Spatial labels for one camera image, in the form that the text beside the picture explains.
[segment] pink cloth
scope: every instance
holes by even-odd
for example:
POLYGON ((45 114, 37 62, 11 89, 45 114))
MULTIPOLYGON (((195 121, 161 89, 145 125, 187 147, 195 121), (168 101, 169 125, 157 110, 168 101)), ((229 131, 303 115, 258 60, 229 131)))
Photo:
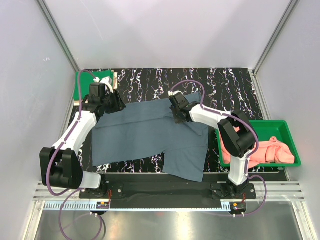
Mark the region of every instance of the pink cloth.
MULTIPOLYGON (((231 156, 222 140, 221 147, 224 163, 229 164, 231 156)), ((250 157, 248 168, 253 168, 261 163, 293 164, 294 162, 295 156, 292 155, 289 147, 272 136, 269 141, 259 142, 259 149, 250 157)))

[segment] green plastic basket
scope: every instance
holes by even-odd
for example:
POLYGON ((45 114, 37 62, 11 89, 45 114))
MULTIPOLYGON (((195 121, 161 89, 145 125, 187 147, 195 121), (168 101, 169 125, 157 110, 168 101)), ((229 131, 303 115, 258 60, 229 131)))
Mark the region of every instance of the green plastic basket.
MULTIPOLYGON (((301 165, 301 160, 295 146, 294 140, 291 136, 288 124, 283 120, 251 120, 254 130, 256 131, 259 141, 269 141, 271 137, 275 136, 280 142, 288 145, 291 153, 294 155, 294 163, 260 163, 258 167, 298 167, 301 165)), ((218 146, 221 166, 230 167, 230 164, 224 163, 221 140, 219 130, 215 130, 218 146)))

